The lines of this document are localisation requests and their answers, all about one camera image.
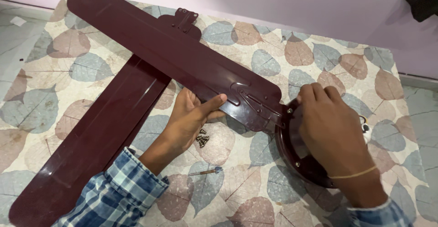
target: ceiling fan blade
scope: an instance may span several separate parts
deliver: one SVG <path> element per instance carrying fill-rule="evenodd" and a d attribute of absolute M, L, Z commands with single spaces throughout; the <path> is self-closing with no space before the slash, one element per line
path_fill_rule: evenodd
<path fill-rule="evenodd" d="M 280 88 L 125 0 L 68 0 L 71 12 L 253 131 L 284 127 Z"/>

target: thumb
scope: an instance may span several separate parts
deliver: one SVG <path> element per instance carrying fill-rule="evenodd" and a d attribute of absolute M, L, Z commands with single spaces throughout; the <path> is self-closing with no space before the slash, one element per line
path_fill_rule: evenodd
<path fill-rule="evenodd" d="M 211 111 L 214 111 L 222 106 L 225 101 L 227 101 L 226 94 L 216 95 L 215 97 L 211 98 L 211 100 L 205 102 L 198 108 L 201 111 L 202 115 L 207 116 Z"/>

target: tiled floor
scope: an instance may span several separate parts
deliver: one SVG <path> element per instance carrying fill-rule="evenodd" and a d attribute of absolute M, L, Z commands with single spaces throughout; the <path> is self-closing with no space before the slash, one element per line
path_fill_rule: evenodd
<path fill-rule="evenodd" d="M 11 23 L 15 16 L 27 22 L 22 26 Z M 50 13 L 46 11 L 0 4 L 0 100 L 6 95 L 49 17 Z"/>
<path fill-rule="evenodd" d="M 429 184 L 431 213 L 438 220 L 438 92 L 403 86 Z"/>
<path fill-rule="evenodd" d="M 17 15 L 27 21 L 21 27 L 10 23 Z M 47 11 L 0 4 L 0 100 L 49 17 Z M 408 86 L 403 89 L 430 185 L 430 199 L 435 207 L 431 212 L 438 213 L 438 92 Z"/>

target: hand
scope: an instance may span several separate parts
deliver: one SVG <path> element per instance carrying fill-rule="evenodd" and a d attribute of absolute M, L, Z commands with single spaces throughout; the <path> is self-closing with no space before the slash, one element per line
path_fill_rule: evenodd
<path fill-rule="evenodd" d="M 358 114 L 345 104 L 335 87 L 303 85 L 297 100 L 303 105 L 300 135 L 329 176 L 349 176 L 375 165 Z M 378 170 L 333 182 L 356 207 L 378 206 L 387 199 Z"/>
<path fill-rule="evenodd" d="M 225 115 L 218 110 L 225 101 L 227 96 L 220 94 L 201 104 L 192 91 L 183 88 L 176 97 L 172 114 L 163 132 L 139 160 L 153 174 L 158 175 L 192 145 L 205 122 Z"/>

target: small paper piece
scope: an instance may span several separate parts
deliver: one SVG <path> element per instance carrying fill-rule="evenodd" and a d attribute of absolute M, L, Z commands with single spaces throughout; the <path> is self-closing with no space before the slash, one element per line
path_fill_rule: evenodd
<path fill-rule="evenodd" d="M 22 19 L 22 18 L 20 18 L 20 17 L 15 17 L 15 18 L 13 18 L 10 22 L 13 23 L 13 24 L 15 24 L 15 25 L 18 25 L 19 27 L 21 27 L 21 26 L 22 26 L 24 23 L 26 23 L 27 21 L 24 20 L 24 19 Z"/>

